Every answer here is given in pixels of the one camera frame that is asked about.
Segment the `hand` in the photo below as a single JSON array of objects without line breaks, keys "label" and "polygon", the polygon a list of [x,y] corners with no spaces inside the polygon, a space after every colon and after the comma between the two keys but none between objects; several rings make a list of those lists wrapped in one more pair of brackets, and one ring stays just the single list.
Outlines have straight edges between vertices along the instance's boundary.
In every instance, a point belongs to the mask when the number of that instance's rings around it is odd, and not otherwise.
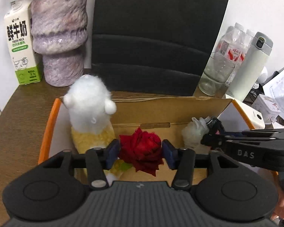
[{"label": "hand", "polygon": [[271,216],[271,219],[274,220],[278,216],[280,219],[284,219],[284,191],[281,189],[281,186],[279,184],[279,181],[275,180],[276,187],[278,189],[279,193],[279,199],[276,205],[276,208]]}]

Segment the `glass cup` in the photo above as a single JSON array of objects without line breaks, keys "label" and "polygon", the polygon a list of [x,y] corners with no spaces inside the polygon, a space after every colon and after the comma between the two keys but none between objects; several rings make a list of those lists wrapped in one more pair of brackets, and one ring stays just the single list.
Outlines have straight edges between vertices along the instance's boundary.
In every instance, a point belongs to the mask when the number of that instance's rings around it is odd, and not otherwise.
[{"label": "glass cup", "polygon": [[200,90],[209,96],[214,96],[225,84],[234,68],[231,60],[219,53],[211,53],[199,81]]}]

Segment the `red rose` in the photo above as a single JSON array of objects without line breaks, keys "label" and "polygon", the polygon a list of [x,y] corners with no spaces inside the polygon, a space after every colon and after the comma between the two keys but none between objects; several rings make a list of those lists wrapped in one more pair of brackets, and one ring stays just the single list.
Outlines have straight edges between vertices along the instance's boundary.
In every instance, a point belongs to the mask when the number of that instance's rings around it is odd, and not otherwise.
[{"label": "red rose", "polygon": [[120,159],[133,164],[136,171],[156,176],[156,170],[163,164],[159,136],[138,128],[132,135],[120,135],[120,144]]}]

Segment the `plush toy ear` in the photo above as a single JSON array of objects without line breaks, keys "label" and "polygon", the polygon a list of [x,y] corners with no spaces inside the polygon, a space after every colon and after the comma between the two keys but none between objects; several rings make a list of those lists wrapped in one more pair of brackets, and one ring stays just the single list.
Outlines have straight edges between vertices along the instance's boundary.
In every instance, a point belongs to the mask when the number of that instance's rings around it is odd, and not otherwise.
[{"label": "plush toy ear", "polygon": [[66,106],[66,108],[71,108],[75,104],[73,96],[71,94],[66,94],[65,96],[63,96],[63,101],[62,102]]},{"label": "plush toy ear", "polygon": [[106,99],[104,101],[104,109],[107,114],[111,115],[117,111],[117,106],[112,100]]}]

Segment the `milk carton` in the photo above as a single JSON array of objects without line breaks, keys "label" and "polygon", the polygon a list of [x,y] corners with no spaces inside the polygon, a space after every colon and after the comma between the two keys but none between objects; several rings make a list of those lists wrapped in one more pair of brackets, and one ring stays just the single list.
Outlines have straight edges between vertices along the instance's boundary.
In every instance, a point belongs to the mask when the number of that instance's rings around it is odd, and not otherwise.
[{"label": "milk carton", "polygon": [[11,11],[4,16],[6,38],[19,84],[40,82],[42,77],[42,56],[32,46],[31,0],[11,2]]}]

